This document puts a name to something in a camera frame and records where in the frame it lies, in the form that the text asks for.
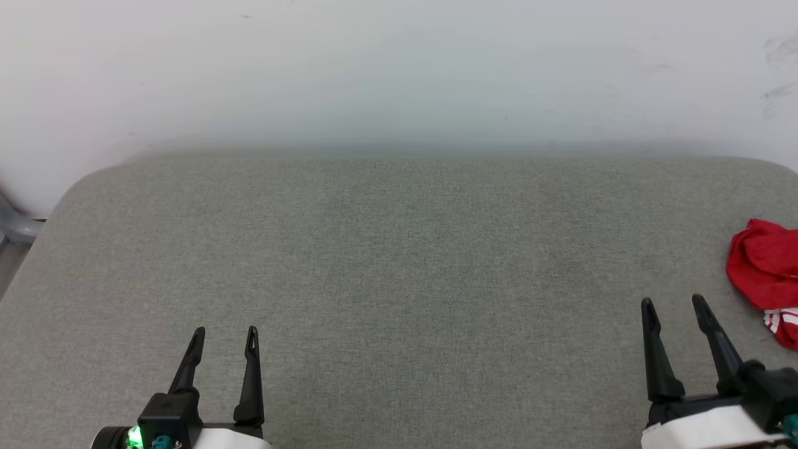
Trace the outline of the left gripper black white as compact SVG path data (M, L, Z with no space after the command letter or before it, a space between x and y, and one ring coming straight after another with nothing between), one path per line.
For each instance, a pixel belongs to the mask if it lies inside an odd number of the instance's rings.
M156 393L134 426L103 427L92 440L94 448L270 448L263 438L265 408L259 334L248 329L247 361L239 403L231 423L205 423L198 412L194 388L196 368L203 355L205 327L194 331L168 394Z

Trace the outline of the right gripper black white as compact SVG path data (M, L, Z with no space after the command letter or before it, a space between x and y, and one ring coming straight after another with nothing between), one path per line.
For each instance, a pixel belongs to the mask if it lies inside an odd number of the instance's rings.
M741 395L688 403L689 413L647 427L642 448L795 448L796 370L766 370L742 358L704 296L693 294L693 310L713 358L716 392ZM661 340L661 323L649 297L642 299L642 344L650 403L679 402L686 395Z

